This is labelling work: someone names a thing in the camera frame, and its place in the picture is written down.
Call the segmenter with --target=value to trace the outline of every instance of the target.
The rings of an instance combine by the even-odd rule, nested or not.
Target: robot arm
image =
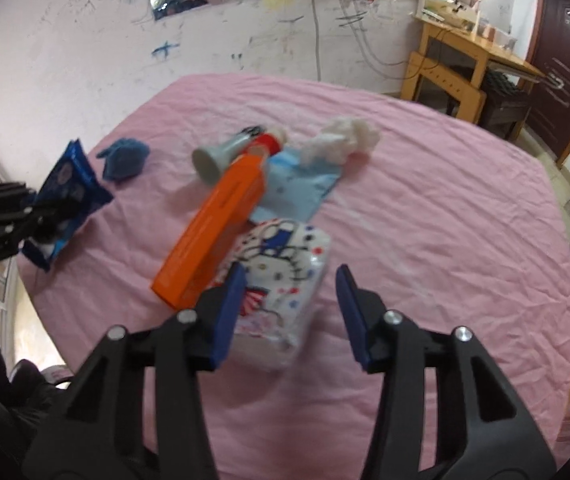
[[[160,327],[112,327],[54,406],[24,463],[30,480],[217,480],[196,374],[227,355],[245,290],[235,264],[223,285]],[[535,421],[472,332],[427,332],[357,288],[347,266],[336,290],[353,354],[384,374],[361,480],[547,480],[556,465]],[[158,455],[142,443],[143,374],[156,368]],[[436,369],[436,465],[419,471],[425,368]]]

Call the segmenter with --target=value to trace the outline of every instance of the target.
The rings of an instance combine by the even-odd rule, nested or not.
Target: tissue package
[[[232,355],[265,370],[290,365],[303,346],[314,315],[313,296],[327,262],[330,237],[303,222],[274,219],[241,238],[220,269],[233,262],[247,273]]]

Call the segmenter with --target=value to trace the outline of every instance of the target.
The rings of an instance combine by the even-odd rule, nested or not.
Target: wooden desk
[[[543,80],[545,74],[518,56],[514,56],[485,38],[469,34],[458,28],[442,23],[416,18],[423,23],[423,36],[418,52],[410,54],[405,81],[401,89],[401,99],[416,101],[424,78],[434,83],[460,102],[456,117],[477,124],[485,102],[485,94],[480,90],[488,68],[504,70],[524,80],[523,89],[531,92],[534,84]],[[474,75],[467,81],[438,61],[427,57],[430,38],[462,52],[474,60]],[[517,134],[522,123],[516,125]]]

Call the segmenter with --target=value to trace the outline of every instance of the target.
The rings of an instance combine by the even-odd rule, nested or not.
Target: orange box
[[[263,161],[241,155],[230,165],[158,271],[152,290],[176,310],[196,304],[265,193]]]

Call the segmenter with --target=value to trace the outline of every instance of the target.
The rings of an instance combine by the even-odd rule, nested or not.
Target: brown door
[[[561,156],[570,143],[570,0],[543,0],[532,64],[560,88],[534,86],[527,124]]]

